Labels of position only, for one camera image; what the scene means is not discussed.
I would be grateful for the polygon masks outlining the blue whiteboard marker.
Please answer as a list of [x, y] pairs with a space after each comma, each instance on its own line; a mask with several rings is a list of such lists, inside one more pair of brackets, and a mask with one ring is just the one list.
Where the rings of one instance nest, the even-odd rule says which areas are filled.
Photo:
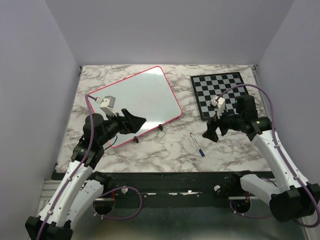
[[198, 144], [195, 136], [194, 136], [192, 133], [190, 133], [190, 137], [192, 138], [193, 142], [195, 143], [196, 147], [198, 148], [198, 151], [199, 151], [200, 155], [201, 155], [202, 157], [204, 157], [205, 154], [204, 154], [203, 150], [201, 149], [200, 145]]

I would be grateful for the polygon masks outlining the pink framed whiteboard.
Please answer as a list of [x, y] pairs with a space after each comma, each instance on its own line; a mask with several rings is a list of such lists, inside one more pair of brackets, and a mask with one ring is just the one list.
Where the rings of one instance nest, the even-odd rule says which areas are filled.
[[93, 97], [115, 98], [114, 111], [121, 114], [127, 109], [131, 114], [146, 119], [136, 134], [118, 134], [118, 148], [140, 136], [179, 118], [183, 111], [171, 85], [160, 66], [154, 66], [123, 80], [111, 83], [89, 93]]

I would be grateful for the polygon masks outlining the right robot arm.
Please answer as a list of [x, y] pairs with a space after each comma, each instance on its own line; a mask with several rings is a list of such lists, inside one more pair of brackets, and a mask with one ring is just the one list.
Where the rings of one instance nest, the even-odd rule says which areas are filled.
[[222, 97], [215, 95], [211, 105], [216, 108], [216, 113], [206, 123], [207, 130], [202, 136], [217, 142], [217, 130], [223, 136], [228, 130], [246, 134], [262, 153], [276, 180], [275, 184], [271, 184], [249, 170], [235, 172], [231, 183], [221, 191], [232, 192], [236, 196], [245, 192], [253, 194], [269, 206], [273, 217], [281, 223], [319, 213], [319, 184], [311, 184], [294, 166], [273, 130], [271, 120], [266, 116], [258, 116], [254, 97], [236, 97], [235, 114], [227, 113], [226, 101]]

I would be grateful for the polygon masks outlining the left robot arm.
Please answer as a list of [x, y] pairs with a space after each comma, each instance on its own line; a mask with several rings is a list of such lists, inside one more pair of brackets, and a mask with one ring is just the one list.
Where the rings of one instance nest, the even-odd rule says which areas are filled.
[[52, 198], [36, 217], [30, 216], [25, 228], [32, 240], [69, 240], [87, 208], [98, 197], [110, 194], [111, 185], [94, 169], [105, 153], [104, 144], [117, 134], [137, 133], [147, 121], [125, 108], [123, 115], [90, 113], [83, 135], [73, 150], [71, 161]]

